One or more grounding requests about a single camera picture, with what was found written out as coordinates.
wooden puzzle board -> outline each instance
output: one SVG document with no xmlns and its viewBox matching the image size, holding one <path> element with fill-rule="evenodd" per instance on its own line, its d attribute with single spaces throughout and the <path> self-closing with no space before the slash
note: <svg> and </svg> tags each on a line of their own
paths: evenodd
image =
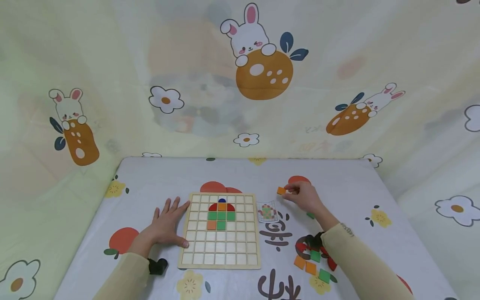
<svg viewBox="0 0 480 300">
<path fill-rule="evenodd" d="M 254 194 L 190 194 L 181 269 L 260 269 L 260 240 Z"/>
</svg>

green leaf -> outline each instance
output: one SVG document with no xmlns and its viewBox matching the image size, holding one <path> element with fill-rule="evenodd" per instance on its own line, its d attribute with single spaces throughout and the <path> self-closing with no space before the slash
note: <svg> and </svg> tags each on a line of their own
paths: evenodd
<svg viewBox="0 0 480 300">
<path fill-rule="evenodd" d="M 108 248 L 103 250 L 103 253 L 106 255 L 115 255 L 118 253 L 118 251 L 116 249 Z"/>
</svg>

orange square tile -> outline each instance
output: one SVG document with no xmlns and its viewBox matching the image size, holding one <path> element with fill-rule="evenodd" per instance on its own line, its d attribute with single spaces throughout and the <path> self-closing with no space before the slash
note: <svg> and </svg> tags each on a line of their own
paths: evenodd
<svg viewBox="0 0 480 300">
<path fill-rule="evenodd" d="M 317 265 L 312 264 L 310 262 L 305 261 L 306 267 L 305 267 L 305 272 L 312 274 L 313 276 L 317 275 Z"/>
<path fill-rule="evenodd" d="M 276 190 L 276 193 L 279 194 L 279 195 L 283 195 L 287 192 L 287 190 L 285 190 L 284 188 L 282 187 L 278 187 L 278 189 Z"/>
<path fill-rule="evenodd" d="M 207 230 L 215 230 L 216 221 L 207 221 Z"/>
<path fill-rule="evenodd" d="M 303 268 L 305 267 L 305 263 L 306 261 L 298 255 L 295 258 L 295 261 L 293 262 L 293 264 L 296 265 L 298 268 L 300 268 L 300 270 L 303 270 Z"/>
<path fill-rule="evenodd" d="M 218 211 L 227 211 L 227 204 L 226 203 L 219 203 L 218 204 Z"/>
</svg>

bunny print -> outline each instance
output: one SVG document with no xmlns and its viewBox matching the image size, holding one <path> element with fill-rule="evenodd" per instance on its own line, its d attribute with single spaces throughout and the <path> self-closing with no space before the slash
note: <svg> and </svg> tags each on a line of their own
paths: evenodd
<svg viewBox="0 0 480 300">
<path fill-rule="evenodd" d="M 220 31 L 231 39 L 230 44 L 233 55 L 237 58 L 235 60 L 237 67 L 243 67 L 248 63 L 247 55 L 252 51 L 261 49 L 265 56 L 271 56 L 276 51 L 276 46 L 270 44 L 263 26 L 258 23 L 258 7 L 255 3 L 245 7 L 242 25 L 228 19 L 223 21 Z"/>
<path fill-rule="evenodd" d="M 70 129 L 69 120 L 77 120 L 79 124 L 85 124 L 87 117 L 84 116 L 80 98 L 83 92 L 79 88 L 70 91 L 70 97 L 65 97 L 61 90 L 52 89 L 48 92 L 50 98 L 55 102 L 55 109 L 65 130 Z"/>
<path fill-rule="evenodd" d="M 405 95 L 405 91 L 400 91 L 393 94 L 395 89 L 396 89 L 395 83 L 387 84 L 385 86 L 385 89 L 383 89 L 383 91 L 371 96 L 370 98 L 366 99 L 361 103 L 358 103 L 357 109 L 363 109 L 368 106 L 371 110 L 368 113 L 368 116 L 370 118 L 375 117 L 377 115 L 377 112 L 380 111 L 385 106 L 387 106 L 388 103 L 390 103 L 390 101 L 393 101 Z"/>
</svg>

dark blue leaf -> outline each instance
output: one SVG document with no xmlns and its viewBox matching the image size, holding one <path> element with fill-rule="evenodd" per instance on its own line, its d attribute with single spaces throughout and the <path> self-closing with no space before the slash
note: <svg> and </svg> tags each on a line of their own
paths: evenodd
<svg viewBox="0 0 480 300">
<path fill-rule="evenodd" d="M 293 51 L 292 54 L 290 54 L 290 59 L 291 60 L 303 60 L 306 56 L 308 55 L 308 50 L 307 49 L 297 49 Z"/>
<path fill-rule="evenodd" d="M 364 92 L 358 94 L 358 95 L 352 100 L 352 102 L 350 102 L 350 104 L 354 104 L 354 103 L 359 102 L 359 101 L 363 98 L 363 95 L 365 95 Z"/>
<path fill-rule="evenodd" d="M 63 148 L 65 148 L 65 144 L 66 144 L 66 141 L 65 139 L 63 138 L 63 136 L 59 136 L 56 140 L 55 140 L 55 150 L 57 151 L 60 151 L 62 150 Z"/>
<path fill-rule="evenodd" d="M 346 109 L 347 107 L 348 107 L 348 105 L 343 103 L 343 104 L 339 104 L 339 105 L 335 106 L 335 110 L 342 111 L 342 110 Z"/>
<path fill-rule="evenodd" d="M 293 46 L 293 36 L 290 32 L 284 32 L 280 38 L 280 47 L 283 52 L 288 53 Z"/>
<path fill-rule="evenodd" d="M 53 128 L 58 132 L 58 133 L 63 133 L 63 129 L 60 126 L 60 124 L 55 120 L 54 118 L 50 117 L 50 124 L 52 124 Z"/>
</svg>

